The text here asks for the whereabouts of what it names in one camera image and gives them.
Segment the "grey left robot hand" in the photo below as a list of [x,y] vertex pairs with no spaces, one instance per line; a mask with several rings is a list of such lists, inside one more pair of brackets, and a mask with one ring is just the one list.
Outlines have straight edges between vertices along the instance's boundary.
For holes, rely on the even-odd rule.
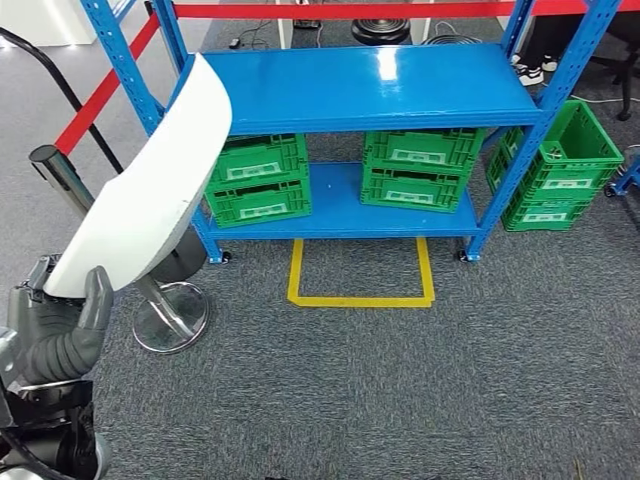
[[55,338],[81,343],[102,340],[111,316],[114,292],[106,272],[99,266],[85,281],[82,298],[54,297],[44,287],[60,259],[39,257],[27,279],[9,293],[8,326],[28,344]]

